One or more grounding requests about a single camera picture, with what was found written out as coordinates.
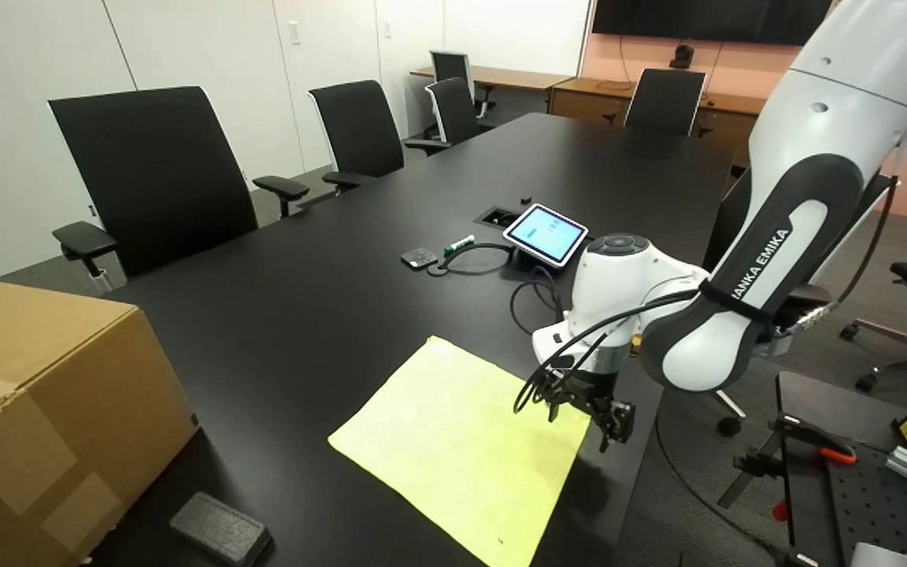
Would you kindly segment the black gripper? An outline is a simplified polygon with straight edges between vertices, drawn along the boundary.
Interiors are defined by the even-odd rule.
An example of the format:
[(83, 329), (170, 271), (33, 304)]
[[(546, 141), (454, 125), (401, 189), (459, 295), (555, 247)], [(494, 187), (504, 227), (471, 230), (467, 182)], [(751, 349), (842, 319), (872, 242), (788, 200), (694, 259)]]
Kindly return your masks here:
[(558, 419), (564, 406), (586, 414), (602, 431), (597, 452), (608, 452), (612, 442), (627, 445), (632, 434), (635, 406), (615, 393), (608, 375), (558, 371), (541, 385), (541, 399), (547, 405), (547, 419)]

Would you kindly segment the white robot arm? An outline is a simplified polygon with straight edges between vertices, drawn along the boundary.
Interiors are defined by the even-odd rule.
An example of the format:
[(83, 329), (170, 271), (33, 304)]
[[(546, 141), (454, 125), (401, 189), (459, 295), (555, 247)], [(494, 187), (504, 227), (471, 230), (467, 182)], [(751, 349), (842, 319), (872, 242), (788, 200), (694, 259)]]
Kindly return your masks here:
[(714, 393), (759, 343), (788, 331), (802, 289), (893, 182), (907, 153), (907, 0), (835, 0), (768, 93), (714, 227), (719, 259), (676, 261), (632, 232), (591, 241), (574, 306), (532, 335), (535, 371), (516, 399), (632, 431), (615, 398), (632, 354), (664, 387)]

